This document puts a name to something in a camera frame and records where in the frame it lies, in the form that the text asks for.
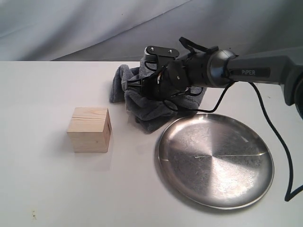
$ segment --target robotic arm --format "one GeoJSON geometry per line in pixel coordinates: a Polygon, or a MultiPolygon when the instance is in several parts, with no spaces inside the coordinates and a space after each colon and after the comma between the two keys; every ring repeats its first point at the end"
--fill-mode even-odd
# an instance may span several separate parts
{"type": "Polygon", "coordinates": [[[178,59],[175,49],[148,46],[145,64],[155,63],[157,70],[147,78],[127,81],[126,89],[162,101],[188,93],[191,86],[225,88],[232,81],[277,84],[285,103],[295,104],[303,118],[303,47],[238,56],[183,37],[180,42],[190,53],[178,59]]]}

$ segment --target metal plate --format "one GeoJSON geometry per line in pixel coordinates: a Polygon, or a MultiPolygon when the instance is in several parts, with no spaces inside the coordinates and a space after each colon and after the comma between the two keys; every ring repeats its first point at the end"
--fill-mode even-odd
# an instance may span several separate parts
{"type": "Polygon", "coordinates": [[[165,178],[180,193],[224,210],[255,203],[274,177],[271,154],[259,135],[217,114],[173,122],[160,138],[159,162],[165,178]]]}

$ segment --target gray cloth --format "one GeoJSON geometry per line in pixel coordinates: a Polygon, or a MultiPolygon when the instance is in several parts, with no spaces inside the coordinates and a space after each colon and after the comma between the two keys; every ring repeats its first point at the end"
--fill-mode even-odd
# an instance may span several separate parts
{"type": "MultiPolygon", "coordinates": [[[[152,69],[155,68],[155,64],[148,64],[148,66],[152,69]]],[[[109,96],[111,103],[125,100],[126,110],[134,114],[136,121],[148,132],[157,130],[177,114],[168,109],[162,102],[149,100],[133,90],[124,91],[127,80],[148,77],[152,73],[153,71],[145,67],[143,59],[140,61],[140,67],[137,68],[130,69],[128,65],[121,65],[116,71],[109,96]]],[[[200,87],[191,87],[192,93],[199,93],[200,91],[200,87]]],[[[202,93],[198,96],[178,96],[173,100],[179,106],[197,109],[201,104],[205,91],[206,88],[203,88],[202,93]]],[[[177,109],[173,103],[167,101],[167,104],[177,109]]],[[[181,115],[185,114],[193,114],[193,112],[182,112],[181,115]]]]}

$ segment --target white table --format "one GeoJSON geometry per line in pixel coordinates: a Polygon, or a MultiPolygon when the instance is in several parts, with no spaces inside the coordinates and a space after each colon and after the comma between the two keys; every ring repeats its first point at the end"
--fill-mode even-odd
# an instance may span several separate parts
{"type": "MultiPolygon", "coordinates": [[[[124,62],[131,67],[137,62],[124,62]]],[[[37,227],[255,227],[301,226],[303,193],[284,202],[288,183],[285,152],[267,125],[257,97],[238,83],[217,113],[258,133],[275,163],[267,195],[237,211],[219,211],[179,196],[157,174],[154,147],[164,128],[144,134],[110,104],[111,81],[121,62],[0,62],[0,226],[37,227]],[[108,153],[74,154],[66,134],[75,107],[109,107],[108,153]]],[[[294,186],[303,183],[303,121],[284,104],[279,86],[259,85],[272,122],[294,160],[294,186]]],[[[208,89],[210,109],[221,89],[208,89]]]]}

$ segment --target wooden block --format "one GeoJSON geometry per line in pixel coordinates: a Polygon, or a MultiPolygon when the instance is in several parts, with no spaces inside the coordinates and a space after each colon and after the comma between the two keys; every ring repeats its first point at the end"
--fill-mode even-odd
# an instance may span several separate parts
{"type": "Polygon", "coordinates": [[[75,152],[107,152],[112,126],[107,108],[75,108],[67,134],[75,152]]]}

